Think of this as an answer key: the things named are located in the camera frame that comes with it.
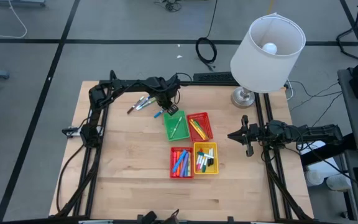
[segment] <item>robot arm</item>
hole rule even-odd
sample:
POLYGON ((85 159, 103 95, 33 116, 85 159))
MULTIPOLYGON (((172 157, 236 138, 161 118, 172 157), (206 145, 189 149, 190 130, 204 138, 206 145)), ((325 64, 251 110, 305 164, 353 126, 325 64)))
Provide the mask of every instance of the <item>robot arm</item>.
POLYGON ((171 98, 176 95, 180 88, 180 80, 177 75, 172 76, 169 80, 161 77, 150 77, 146 80, 120 80, 111 71, 110 76, 111 81, 109 83, 96 85, 89 90, 91 116, 89 122, 84 124, 80 132, 85 147, 100 146, 101 139, 97 126, 101 112, 125 92, 145 91, 151 97, 154 97, 158 105, 167 110, 170 115, 178 111, 178 107, 171 101, 171 98), (104 90, 106 88, 112 89, 110 95, 106 94, 104 90))
POLYGON ((259 128, 257 124, 250 124, 248 127, 247 115, 242 117, 241 123, 241 129, 228 134, 227 137, 242 145, 246 144, 248 157, 254 153, 251 146, 253 141, 262 141, 265 144, 278 147, 299 141, 323 141, 330 144, 339 144, 342 141, 341 130, 333 124, 321 127, 308 127, 307 125, 295 127, 281 121, 271 120, 266 124, 266 128, 259 128))

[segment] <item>wooden tabletop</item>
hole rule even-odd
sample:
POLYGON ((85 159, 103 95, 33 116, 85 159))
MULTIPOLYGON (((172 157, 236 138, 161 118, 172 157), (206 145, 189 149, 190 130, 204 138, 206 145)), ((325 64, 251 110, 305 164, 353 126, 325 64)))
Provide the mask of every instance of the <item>wooden tabletop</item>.
MULTIPOLYGON (((90 107, 88 90, 98 82, 83 82, 73 118, 78 126, 87 117, 90 107)), ((249 124, 258 123, 255 105, 236 108, 230 101, 233 86, 186 86, 180 89, 178 107, 186 114, 207 112, 214 139, 218 145, 219 174, 195 175, 192 180, 172 180, 170 148, 193 146, 189 139, 167 141, 163 116, 153 115, 160 109, 156 103, 144 110, 126 111, 146 93, 125 93, 109 107, 101 161, 94 193, 91 218, 130 219, 153 210, 159 219, 166 219, 176 209, 182 220, 273 221, 272 204, 267 184, 265 164, 257 142, 254 155, 246 156, 246 147, 227 138, 241 127, 246 114, 249 124)), ((265 113, 263 97, 262 110, 265 113)), ((273 117, 291 124, 284 90, 270 94, 273 117)), ((82 145, 79 137, 69 139, 62 165, 82 145)), ((68 165, 62 180, 60 206, 71 197, 78 186, 84 158, 82 150, 68 165)), ((299 155, 281 150, 287 189, 299 206, 313 216, 308 190, 299 155)), ((284 216, 282 197, 277 199, 281 217, 284 216)), ((83 194, 81 213, 85 210, 83 194)), ((57 212, 53 198, 50 214, 57 212)))

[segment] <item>yellow basket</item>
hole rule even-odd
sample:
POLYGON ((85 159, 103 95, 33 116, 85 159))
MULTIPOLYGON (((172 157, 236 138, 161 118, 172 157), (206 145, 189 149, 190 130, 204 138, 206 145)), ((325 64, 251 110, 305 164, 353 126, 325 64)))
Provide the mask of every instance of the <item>yellow basket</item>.
POLYGON ((197 163, 197 152, 200 151, 200 149, 203 149, 203 152, 208 153, 209 149, 213 148, 214 150, 214 164, 211 166, 206 166, 205 172, 202 170, 197 170, 196 166, 193 166, 193 170, 195 174, 218 174, 219 169, 219 160, 218 160, 218 147, 216 145, 216 142, 194 142, 194 153, 193 153, 193 160, 194 165, 197 163))

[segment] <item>silver lamp base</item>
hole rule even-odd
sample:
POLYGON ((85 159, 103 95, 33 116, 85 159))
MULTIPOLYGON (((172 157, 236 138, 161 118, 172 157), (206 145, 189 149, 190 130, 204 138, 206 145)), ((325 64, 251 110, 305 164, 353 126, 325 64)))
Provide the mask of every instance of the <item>silver lamp base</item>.
POLYGON ((238 87, 231 95, 231 102, 238 108, 247 108, 255 101, 255 94, 243 87, 238 87))

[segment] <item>table lamp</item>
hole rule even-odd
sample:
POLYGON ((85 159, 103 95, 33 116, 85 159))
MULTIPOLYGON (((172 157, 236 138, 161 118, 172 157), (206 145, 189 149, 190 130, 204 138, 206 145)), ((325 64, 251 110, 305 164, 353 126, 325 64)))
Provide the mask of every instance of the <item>table lamp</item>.
POLYGON ((241 86, 234 90, 232 103, 246 108, 255 100, 253 92, 283 87, 305 44, 302 29, 283 16, 275 13, 255 20, 230 62, 241 86))

